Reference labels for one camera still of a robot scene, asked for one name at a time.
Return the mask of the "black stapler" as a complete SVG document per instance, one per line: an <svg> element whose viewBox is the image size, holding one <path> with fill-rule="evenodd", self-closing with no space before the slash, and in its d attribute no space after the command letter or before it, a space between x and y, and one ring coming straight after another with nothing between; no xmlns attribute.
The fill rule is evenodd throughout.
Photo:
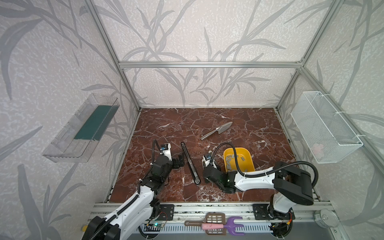
<svg viewBox="0 0 384 240"><path fill-rule="evenodd" d="M193 164L193 161L192 161L192 159L191 159L191 157L190 157L190 154L189 154L189 152L188 152L188 149L187 149L187 147L186 147L186 144L185 144L184 142L181 142L181 147L182 147L182 149L183 149L183 151L184 151L184 154L185 154L185 157L186 157L186 159L187 159L187 162L188 162L188 165L189 165L189 168L190 168L190 171L191 171L191 174L192 174L194 183L195 183L196 185L200 185L200 184L201 184L200 177L199 177L199 175L198 175L198 173L197 173L197 171L196 171L196 168L195 168L195 166L194 166L194 164Z"/></svg>

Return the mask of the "yellow plastic tray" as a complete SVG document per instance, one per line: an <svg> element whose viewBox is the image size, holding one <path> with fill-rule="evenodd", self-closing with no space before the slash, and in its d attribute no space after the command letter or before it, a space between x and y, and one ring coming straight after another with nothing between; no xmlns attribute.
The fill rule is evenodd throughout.
<svg viewBox="0 0 384 240"><path fill-rule="evenodd" d="M245 148L236 148L236 153L240 170L243 173L254 172L255 167L250 152ZM235 155L232 148L228 148L224 151L224 160L226 172L233 172L237 170Z"/></svg>

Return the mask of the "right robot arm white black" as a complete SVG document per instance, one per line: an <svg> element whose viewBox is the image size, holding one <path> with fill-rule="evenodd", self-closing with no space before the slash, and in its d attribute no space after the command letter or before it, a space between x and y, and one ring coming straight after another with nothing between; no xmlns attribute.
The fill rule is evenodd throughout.
<svg viewBox="0 0 384 240"><path fill-rule="evenodd" d="M314 204L313 188L319 179L317 168L309 162L276 162L273 167L255 170L250 152L236 148L232 143L223 153L225 169L222 171L215 160L215 151L203 156L203 177L215 184L223 193L234 194L255 189L274 190L264 217L284 220L293 217L296 205Z"/></svg>

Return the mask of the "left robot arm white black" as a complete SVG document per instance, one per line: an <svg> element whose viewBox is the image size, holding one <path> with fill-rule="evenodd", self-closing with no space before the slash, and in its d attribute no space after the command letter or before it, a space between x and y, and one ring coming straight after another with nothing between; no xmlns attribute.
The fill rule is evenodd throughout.
<svg viewBox="0 0 384 240"><path fill-rule="evenodd" d="M156 196L171 171L185 165L185 154L173 159L168 153L157 157L136 192L120 207L103 218L96 216L91 220L83 240L126 240L144 221L160 214Z"/></svg>

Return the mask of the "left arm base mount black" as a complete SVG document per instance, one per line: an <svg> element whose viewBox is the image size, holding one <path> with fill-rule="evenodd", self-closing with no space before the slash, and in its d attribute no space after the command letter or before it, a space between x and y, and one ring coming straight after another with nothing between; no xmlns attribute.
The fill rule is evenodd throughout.
<svg viewBox="0 0 384 240"><path fill-rule="evenodd" d="M157 204L153 208L150 220L172 221L175 213L174 204Z"/></svg>

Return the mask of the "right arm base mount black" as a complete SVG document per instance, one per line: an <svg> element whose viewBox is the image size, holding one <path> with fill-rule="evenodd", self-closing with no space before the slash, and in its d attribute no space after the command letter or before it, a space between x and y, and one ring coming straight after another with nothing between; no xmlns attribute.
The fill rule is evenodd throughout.
<svg viewBox="0 0 384 240"><path fill-rule="evenodd" d="M288 213L280 213L277 211L270 211L269 204L253 204L253 214L255 220L269 220L269 221L289 221L295 220L295 214L293 209L290 209Z"/></svg>

